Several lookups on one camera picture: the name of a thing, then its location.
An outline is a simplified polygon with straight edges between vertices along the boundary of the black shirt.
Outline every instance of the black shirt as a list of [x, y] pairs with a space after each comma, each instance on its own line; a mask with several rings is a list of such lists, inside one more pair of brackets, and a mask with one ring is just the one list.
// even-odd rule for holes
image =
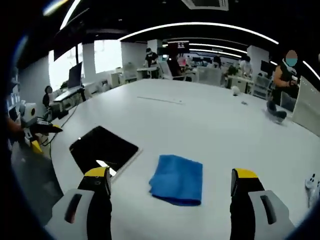
[[[293, 74], [287, 69], [286, 65], [281, 62], [279, 64], [280, 69], [282, 71], [280, 79], [284, 82], [289, 82], [292, 80]], [[297, 99], [299, 87], [296, 85], [286, 86], [286, 87], [278, 87], [276, 86], [272, 91], [272, 97], [275, 104], [280, 105], [281, 102], [281, 92], [287, 93], [290, 97]]]
[[47, 93], [43, 96], [42, 103], [46, 108], [49, 107], [50, 98], [49, 98], [49, 95]]
[[176, 59], [171, 59], [171, 60], [168, 59], [166, 62], [168, 63], [170, 72], [173, 77], [181, 75], [181, 67], [179, 66], [179, 63]]
[[151, 66], [151, 62], [156, 60], [158, 58], [158, 55], [155, 52], [151, 52], [150, 54], [147, 54], [145, 56], [145, 60], [148, 62], [148, 68]]

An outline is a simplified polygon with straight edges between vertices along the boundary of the office chair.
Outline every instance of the office chair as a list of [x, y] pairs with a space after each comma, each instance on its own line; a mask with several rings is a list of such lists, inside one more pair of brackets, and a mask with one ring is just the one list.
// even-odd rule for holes
[[167, 61], [159, 62], [160, 69], [162, 71], [162, 78], [168, 80], [186, 81], [187, 76], [172, 76]]

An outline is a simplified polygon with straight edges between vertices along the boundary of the office floor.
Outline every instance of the office floor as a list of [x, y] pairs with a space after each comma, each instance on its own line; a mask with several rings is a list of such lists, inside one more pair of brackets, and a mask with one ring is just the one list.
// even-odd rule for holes
[[34, 214], [43, 226], [52, 217], [52, 207], [63, 196], [51, 160], [44, 154], [35, 154], [28, 147], [12, 146], [11, 164], [22, 192]]

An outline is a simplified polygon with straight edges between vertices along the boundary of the ceiling light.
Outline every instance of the ceiling light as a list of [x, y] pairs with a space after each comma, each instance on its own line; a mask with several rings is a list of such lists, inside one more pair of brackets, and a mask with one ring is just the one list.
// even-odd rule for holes
[[189, 41], [168, 41], [168, 44], [188, 43]]
[[243, 53], [243, 54], [247, 54], [246, 51], [239, 50], [239, 49], [232, 48], [232, 47], [228, 47], [228, 46], [218, 46], [218, 45], [203, 44], [203, 43], [189, 43], [189, 45], [192, 45], [192, 46], [205, 46], [205, 47], [221, 48], [221, 49], [229, 49], [229, 50], [237, 51], [237, 52], [240, 52], [240, 53]]
[[218, 51], [213, 51], [213, 50], [206, 50], [206, 49], [195, 49], [195, 48], [190, 48], [190, 51], [199, 51], [199, 52], [208, 52], [208, 53], [213, 53], [213, 54], [217, 54]]
[[72, 15], [72, 13], [73, 13], [74, 10], [76, 9], [76, 7], [77, 7], [78, 4], [80, 3], [80, 1], [81, 1], [81, 0], [74, 0], [74, 2], [72, 3], [71, 7], [69, 8], [68, 12], [66, 13], [66, 15], [65, 15], [65, 17], [64, 17], [64, 19], [63, 19], [63, 21], [62, 21], [60, 30], [63, 29], [63, 28], [67, 25], [67, 23], [68, 23], [71, 15]]
[[236, 54], [232, 54], [224, 51], [213, 51], [213, 50], [195, 49], [195, 48], [190, 48], [190, 51], [207, 52], [207, 53], [213, 53], [213, 54], [225, 54], [225, 55], [241, 58], [240, 55], [236, 55]]
[[308, 69], [311, 70], [311, 72], [313, 72], [313, 74], [320, 80], [320, 76], [316, 73], [316, 71], [308, 64], [306, 63], [305, 61], [302, 61], [304, 63], [304, 65], [307, 66]]
[[[101, 160], [96, 160], [96, 162], [101, 166], [101, 167], [109, 167], [108, 164], [106, 164], [104, 161]], [[113, 170], [111, 167], [109, 167], [109, 171], [110, 171], [110, 175], [113, 177], [114, 175], [116, 175], [116, 171]]]
[[234, 26], [234, 25], [229, 25], [229, 24], [224, 24], [224, 23], [217, 23], [217, 22], [177, 22], [177, 23], [170, 23], [170, 24], [165, 24], [165, 25], [159, 25], [159, 26], [153, 26], [153, 27], [149, 27], [149, 28], [146, 28], [146, 29], [143, 29], [143, 30], [140, 30], [140, 31], [136, 31], [136, 32], [133, 32], [133, 33], [130, 33], [126, 36], [123, 36], [123, 37], [120, 37], [118, 40], [121, 41], [121, 40], [124, 40], [124, 39], [127, 39], [127, 38], [130, 38], [132, 36], [135, 36], [135, 35], [138, 35], [138, 34], [142, 34], [142, 33], [145, 33], [145, 32], [149, 32], [149, 31], [152, 31], [152, 30], [157, 30], [157, 29], [163, 29], [163, 28], [168, 28], [168, 27], [176, 27], [176, 26], [194, 26], [194, 25], [205, 25], [205, 26], [217, 26], [217, 27], [225, 27], [225, 28], [230, 28], [230, 29], [237, 29], [237, 30], [241, 30], [241, 31], [244, 31], [244, 32], [247, 32], [247, 33], [250, 33], [250, 34], [254, 34], [254, 35], [257, 35], [261, 38], [264, 38], [270, 42], [273, 42], [275, 44], [279, 44], [279, 42], [277, 42], [276, 40], [270, 38], [270, 37], [267, 37], [261, 33], [258, 33], [256, 31], [252, 31], [252, 30], [249, 30], [249, 29], [246, 29], [246, 28], [243, 28], [243, 27], [239, 27], [239, 26]]

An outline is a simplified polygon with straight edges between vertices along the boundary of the computer monitor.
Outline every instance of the computer monitor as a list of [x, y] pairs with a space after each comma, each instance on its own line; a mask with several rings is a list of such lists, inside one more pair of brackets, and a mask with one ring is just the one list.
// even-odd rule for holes
[[69, 70], [68, 89], [81, 86], [81, 68], [82, 62], [78, 63]]
[[193, 57], [192, 61], [194, 61], [194, 62], [202, 62], [202, 59], [201, 59], [201, 57]]
[[212, 59], [210, 57], [204, 57], [203, 61], [212, 64]]

